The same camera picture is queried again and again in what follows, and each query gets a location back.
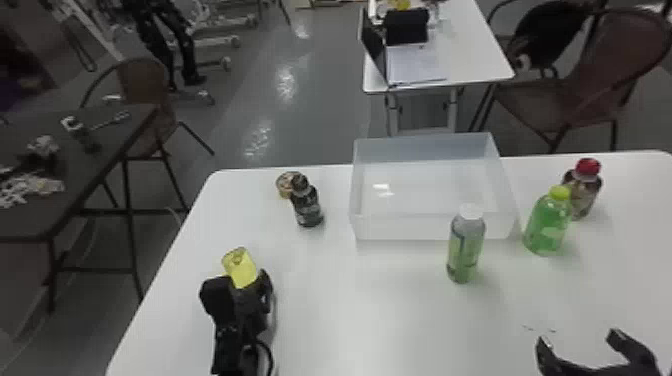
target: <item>white table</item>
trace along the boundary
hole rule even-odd
[[[376,0],[369,0],[369,16],[376,14]],[[457,88],[482,82],[497,82],[513,78],[504,53],[485,22],[483,14],[474,0],[447,0],[440,3],[442,20],[429,28],[430,38],[437,40],[441,66],[445,69],[445,80],[423,82],[413,85],[388,88],[368,54],[364,54],[364,75],[362,89],[366,94],[385,95],[388,133],[399,132],[397,108],[399,97],[445,95],[448,97],[448,119],[450,132],[457,123]]]
[[[522,218],[580,155],[504,158]],[[672,359],[672,158],[598,154],[605,185],[572,223],[564,253],[519,237],[488,241],[471,284],[444,269],[443,242],[357,243],[348,222],[351,166],[301,167],[319,189],[324,227],[299,228],[275,178],[231,170],[206,182],[112,359],[108,376],[208,375],[213,325],[198,300],[220,257],[245,245],[277,292],[272,342],[282,375],[538,376],[537,336],[590,365],[621,362],[618,326]]]

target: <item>document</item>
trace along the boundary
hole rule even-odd
[[[447,77],[432,43],[387,47],[387,81],[390,86],[441,81]]]

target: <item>black pants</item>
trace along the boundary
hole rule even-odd
[[[170,85],[175,85],[175,58],[154,16],[175,35],[182,53],[182,77],[188,78],[197,74],[194,40],[187,34],[189,24],[171,0],[125,0],[124,8],[131,13],[145,47],[168,68]]]

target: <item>plastic bin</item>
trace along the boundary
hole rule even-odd
[[[462,203],[481,205],[488,239],[518,217],[490,133],[355,141],[350,222],[357,239],[444,240]]]

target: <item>table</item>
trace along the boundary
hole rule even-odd
[[[376,14],[376,0],[369,0],[369,15]],[[460,86],[497,82],[513,78],[511,69],[504,53],[485,22],[483,14],[474,0],[447,0],[440,3],[440,18],[436,26],[429,28],[437,38],[437,47],[442,66],[445,67],[447,79],[423,82],[413,85],[388,88],[387,82],[376,69],[368,54],[364,53],[364,74],[362,90],[369,95],[384,95],[388,119],[386,125],[392,136],[399,132],[400,97],[419,96],[427,100],[432,95],[448,97],[447,125],[450,132],[455,131],[457,123],[457,88]],[[404,106],[409,112],[410,101]],[[435,106],[436,111],[443,113],[441,104]]]
[[[102,145],[95,154],[85,154],[82,146],[60,124],[60,120],[74,115],[85,125],[107,121],[120,110],[128,110],[131,119],[126,123],[101,128],[94,132]],[[123,107],[99,107],[77,111],[63,111],[39,114],[29,121],[18,122],[0,128],[0,164],[16,164],[16,154],[25,153],[26,145],[41,135],[51,135],[60,146],[58,158],[65,166],[63,176],[58,179],[65,183],[65,191],[46,197],[28,196],[28,203],[8,209],[0,209],[0,244],[41,243],[46,244],[49,255],[50,273],[45,280],[49,286],[49,311],[55,308],[56,275],[59,272],[106,272],[123,273],[133,276],[136,288],[142,293],[136,268],[134,236],[129,233],[131,264],[129,268],[76,268],[66,267],[63,262],[67,252],[58,257],[54,237],[75,215],[81,214],[84,204],[94,190],[104,182],[105,176],[120,162],[133,143],[147,128],[156,112],[154,105],[127,105]],[[119,214],[126,216],[129,232],[133,222],[130,199]]]
[[[523,222],[582,156],[503,158]],[[672,157],[592,156],[603,164],[603,191],[591,214],[570,225],[563,253],[534,255],[520,235],[486,241],[467,285],[448,279],[445,242],[354,239],[350,165],[216,172],[107,375],[208,375],[214,326],[198,291],[221,272],[221,256],[240,245],[275,284],[272,348],[280,374],[539,375],[534,343],[542,334],[572,361],[622,362],[604,343],[612,326],[647,344],[667,374]],[[297,169],[319,190],[323,227],[298,227],[291,204],[278,197],[275,178]]]

